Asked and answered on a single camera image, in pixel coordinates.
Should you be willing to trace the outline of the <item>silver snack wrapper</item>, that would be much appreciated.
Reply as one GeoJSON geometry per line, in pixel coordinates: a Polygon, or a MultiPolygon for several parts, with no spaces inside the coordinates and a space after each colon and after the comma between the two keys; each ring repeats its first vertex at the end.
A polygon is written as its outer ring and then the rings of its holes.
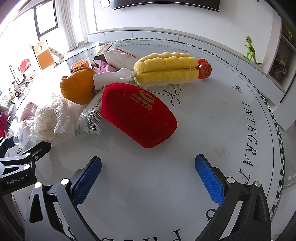
{"type": "Polygon", "coordinates": [[[80,114],[75,125],[76,136],[82,134],[100,135],[104,126],[101,115],[102,94],[103,91],[100,90],[80,114]]]}

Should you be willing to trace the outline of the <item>red velvet pouch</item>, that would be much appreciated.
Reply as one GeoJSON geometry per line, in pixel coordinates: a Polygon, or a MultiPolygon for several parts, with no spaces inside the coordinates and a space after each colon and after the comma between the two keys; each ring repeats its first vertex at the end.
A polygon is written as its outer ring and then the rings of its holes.
{"type": "Polygon", "coordinates": [[[112,83],[103,91],[101,100],[101,116],[144,148],[159,145],[177,129],[170,109],[138,86],[112,83]]]}

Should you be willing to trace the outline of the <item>orange fruit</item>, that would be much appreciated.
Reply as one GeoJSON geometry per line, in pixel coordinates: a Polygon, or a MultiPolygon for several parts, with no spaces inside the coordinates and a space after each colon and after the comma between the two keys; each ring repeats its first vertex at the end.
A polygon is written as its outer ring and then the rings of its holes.
{"type": "Polygon", "coordinates": [[[88,104],[96,95],[93,91],[93,75],[95,75],[93,69],[82,67],[70,76],[63,76],[60,82],[62,95],[76,104],[88,104]]]}

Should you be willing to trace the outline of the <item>orange plastic spool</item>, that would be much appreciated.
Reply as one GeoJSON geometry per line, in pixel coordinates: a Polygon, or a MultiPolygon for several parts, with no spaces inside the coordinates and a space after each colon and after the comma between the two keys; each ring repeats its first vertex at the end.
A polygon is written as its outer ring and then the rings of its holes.
{"type": "Polygon", "coordinates": [[[199,59],[196,69],[199,71],[199,79],[206,79],[212,73],[212,67],[206,59],[199,59]]]}

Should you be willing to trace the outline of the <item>pink toy block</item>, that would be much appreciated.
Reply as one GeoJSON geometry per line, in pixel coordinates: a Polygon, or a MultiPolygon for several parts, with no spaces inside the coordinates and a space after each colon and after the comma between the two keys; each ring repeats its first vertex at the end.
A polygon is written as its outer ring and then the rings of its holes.
{"type": "Polygon", "coordinates": [[[95,71],[95,73],[103,73],[103,72],[116,72],[117,69],[110,66],[108,63],[102,61],[102,60],[94,60],[91,62],[92,69],[95,71]]]}

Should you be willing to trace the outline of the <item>colourful puzzle cube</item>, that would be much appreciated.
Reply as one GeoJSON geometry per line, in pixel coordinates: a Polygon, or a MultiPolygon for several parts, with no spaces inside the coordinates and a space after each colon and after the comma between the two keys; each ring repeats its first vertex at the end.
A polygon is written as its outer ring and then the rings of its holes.
{"type": "Polygon", "coordinates": [[[87,60],[81,60],[81,61],[78,61],[76,63],[74,63],[71,68],[70,68],[70,71],[71,72],[74,72],[75,70],[79,69],[79,68],[83,68],[83,67],[89,67],[89,64],[88,64],[88,61],[87,60]]]}

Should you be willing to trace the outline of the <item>brown paper bag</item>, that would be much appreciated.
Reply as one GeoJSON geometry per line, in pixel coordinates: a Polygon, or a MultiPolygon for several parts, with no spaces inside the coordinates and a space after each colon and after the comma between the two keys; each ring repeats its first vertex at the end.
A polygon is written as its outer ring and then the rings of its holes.
{"type": "Polygon", "coordinates": [[[94,68],[94,67],[99,67],[98,64],[95,63],[96,60],[101,60],[105,63],[107,63],[106,61],[106,58],[104,57],[104,54],[105,52],[108,51],[108,49],[112,46],[112,43],[108,43],[108,44],[105,44],[105,45],[102,45],[101,46],[101,49],[99,50],[99,52],[94,56],[92,62],[91,62],[91,67],[94,68]]]}

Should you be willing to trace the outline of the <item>crumpled clear plastic bag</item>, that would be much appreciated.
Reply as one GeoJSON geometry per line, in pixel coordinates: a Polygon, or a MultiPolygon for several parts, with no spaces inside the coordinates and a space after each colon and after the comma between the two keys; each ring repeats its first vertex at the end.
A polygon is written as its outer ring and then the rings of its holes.
{"type": "Polygon", "coordinates": [[[75,137],[75,123],[69,113],[69,101],[55,94],[46,98],[37,107],[31,132],[36,139],[53,144],[75,137]]]}

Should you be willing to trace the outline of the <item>wooden toy car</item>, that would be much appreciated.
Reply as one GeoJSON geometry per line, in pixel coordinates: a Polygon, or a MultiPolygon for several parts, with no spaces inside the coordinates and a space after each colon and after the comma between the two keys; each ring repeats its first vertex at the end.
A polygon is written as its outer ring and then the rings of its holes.
{"type": "Polygon", "coordinates": [[[25,90],[25,88],[29,87],[29,83],[33,80],[32,77],[27,78],[25,74],[23,74],[23,80],[20,83],[13,82],[14,84],[14,96],[19,97],[21,93],[25,90]]]}

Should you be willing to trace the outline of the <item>orange toy slide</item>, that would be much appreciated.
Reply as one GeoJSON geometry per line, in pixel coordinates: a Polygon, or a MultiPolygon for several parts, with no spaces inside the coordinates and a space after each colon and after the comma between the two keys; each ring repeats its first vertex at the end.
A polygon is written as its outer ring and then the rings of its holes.
{"type": "Polygon", "coordinates": [[[39,63],[41,70],[44,70],[49,66],[56,65],[46,42],[39,41],[38,44],[36,44],[36,46],[32,46],[32,49],[34,51],[34,54],[37,58],[37,62],[39,63]]]}

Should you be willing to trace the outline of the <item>yellow sponge brush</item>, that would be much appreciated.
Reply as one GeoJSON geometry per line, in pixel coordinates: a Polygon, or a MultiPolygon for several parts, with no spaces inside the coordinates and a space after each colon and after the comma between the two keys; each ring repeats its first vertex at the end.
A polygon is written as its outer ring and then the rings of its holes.
{"type": "Polygon", "coordinates": [[[101,89],[115,82],[129,83],[132,79],[138,86],[183,85],[200,78],[199,62],[188,53],[153,53],[139,59],[133,70],[121,68],[116,72],[93,75],[94,88],[101,89]]]}

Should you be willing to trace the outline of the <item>white plastic bag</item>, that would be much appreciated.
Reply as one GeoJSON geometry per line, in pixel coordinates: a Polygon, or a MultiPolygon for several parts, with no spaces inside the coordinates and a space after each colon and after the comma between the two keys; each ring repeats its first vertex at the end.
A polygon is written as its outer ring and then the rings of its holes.
{"type": "Polygon", "coordinates": [[[127,68],[133,71],[134,64],[141,58],[139,54],[115,48],[103,53],[107,63],[116,69],[127,68]]]}

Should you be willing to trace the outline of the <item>green dinosaur toy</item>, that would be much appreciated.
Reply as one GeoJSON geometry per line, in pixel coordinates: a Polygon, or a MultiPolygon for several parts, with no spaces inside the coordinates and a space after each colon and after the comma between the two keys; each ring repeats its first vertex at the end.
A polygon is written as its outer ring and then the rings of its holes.
{"type": "Polygon", "coordinates": [[[248,61],[253,60],[256,65],[261,65],[262,62],[256,61],[256,52],[255,52],[255,49],[252,45],[252,39],[248,35],[246,35],[245,40],[247,42],[247,44],[245,46],[247,47],[248,51],[245,55],[243,55],[243,57],[246,58],[248,61]]]}

